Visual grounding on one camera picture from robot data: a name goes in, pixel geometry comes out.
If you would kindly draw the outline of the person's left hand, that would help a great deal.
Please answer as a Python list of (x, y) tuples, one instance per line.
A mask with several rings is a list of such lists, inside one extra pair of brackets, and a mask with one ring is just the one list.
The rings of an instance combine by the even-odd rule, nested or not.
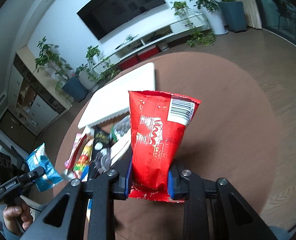
[(8, 206), (3, 211), (3, 221), (7, 231), (15, 236), (21, 237), (23, 233), (17, 226), (17, 218), (23, 221), (22, 228), (24, 230), (27, 230), (33, 222), (30, 207), (24, 201), (22, 201), (21, 205)]

